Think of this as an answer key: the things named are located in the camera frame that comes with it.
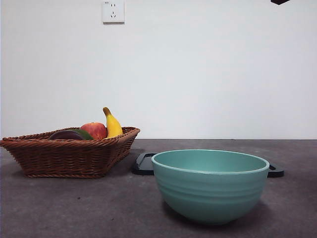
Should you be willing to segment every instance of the wall socket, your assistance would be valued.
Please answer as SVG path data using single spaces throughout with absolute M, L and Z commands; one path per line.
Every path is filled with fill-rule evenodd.
M 124 23 L 124 0 L 109 0 L 104 1 L 103 8 L 103 23 Z

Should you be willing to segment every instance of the gray floor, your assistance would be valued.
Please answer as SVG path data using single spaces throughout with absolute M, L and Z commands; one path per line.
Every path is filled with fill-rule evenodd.
M 256 207 L 224 226 L 198 225 L 162 199 L 153 176 L 131 173 L 140 153 L 221 149 L 285 170 L 268 178 Z M 1 238 L 317 237 L 316 140 L 145 140 L 100 179 L 26 178 L 1 151 Z

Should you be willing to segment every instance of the ceramic bowl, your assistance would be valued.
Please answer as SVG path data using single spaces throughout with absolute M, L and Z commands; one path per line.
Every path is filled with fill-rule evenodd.
M 222 150 L 173 150 L 152 156 L 165 202 L 199 223 L 221 225 L 247 214 L 259 201 L 269 162 Z

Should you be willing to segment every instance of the wicker basket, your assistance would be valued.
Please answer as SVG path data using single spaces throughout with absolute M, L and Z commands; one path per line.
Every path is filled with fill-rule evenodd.
M 105 140 L 48 140 L 55 133 L 3 138 L 4 147 L 29 178 L 97 179 L 127 156 L 140 132 L 135 127 L 123 127 L 123 135 Z

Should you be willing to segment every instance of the yellow banana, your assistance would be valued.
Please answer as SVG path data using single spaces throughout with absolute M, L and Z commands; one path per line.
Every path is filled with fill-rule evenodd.
M 111 114 L 110 110 L 107 107 L 103 108 L 104 114 L 106 116 L 107 120 L 107 130 L 108 130 L 108 136 L 107 138 L 116 137 L 117 135 L 122 135 L 122 127 L 118 120 L 114 118 L 114 116 Z

